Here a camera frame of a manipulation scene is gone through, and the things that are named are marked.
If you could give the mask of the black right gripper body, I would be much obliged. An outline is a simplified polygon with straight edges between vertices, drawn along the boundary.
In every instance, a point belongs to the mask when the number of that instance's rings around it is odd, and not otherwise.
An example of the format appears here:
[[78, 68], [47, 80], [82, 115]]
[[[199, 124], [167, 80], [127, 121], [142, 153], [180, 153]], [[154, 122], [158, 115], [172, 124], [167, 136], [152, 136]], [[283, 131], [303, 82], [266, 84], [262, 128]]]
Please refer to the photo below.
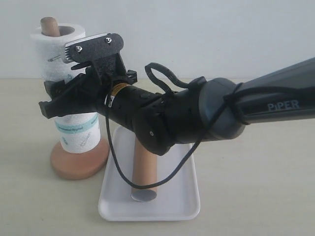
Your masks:
[[137, 89], [133, 86], [137, 82], [137, 73], [126, 70], [121, 57], [124, 40], [118, 33], [111, 33], [111, 44], [90, 62], [94, 72], [94, 91], [103, 92], [103, 102], [97, 106], [97, 112], [110, 118], [127, 118], [136, 110], [136, 99], [128, 95], [135, 95]]

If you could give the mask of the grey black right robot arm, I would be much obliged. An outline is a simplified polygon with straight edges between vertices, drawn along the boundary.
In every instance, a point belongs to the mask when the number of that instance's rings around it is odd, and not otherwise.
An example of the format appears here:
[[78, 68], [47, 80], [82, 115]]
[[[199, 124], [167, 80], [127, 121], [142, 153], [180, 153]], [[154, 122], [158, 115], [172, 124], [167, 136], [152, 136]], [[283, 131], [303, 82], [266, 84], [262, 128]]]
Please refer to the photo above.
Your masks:
[[252, 123], [310, 119], [315, 116], [315, 60], [236, 84], [226, 78], [190, 83], [169, 69], [146, 65], [149, 79], [163, 93], [135, 86], [137, 73], [126, 70], [117, 33], [66, 43], [62, 60], [73, 70], [70, 82], [46, 82], [51, 101], [39, 103], [46, 118], [96, 112], [132, 131], [151, 153], [164, 155], [175, 144], [230, 140]]

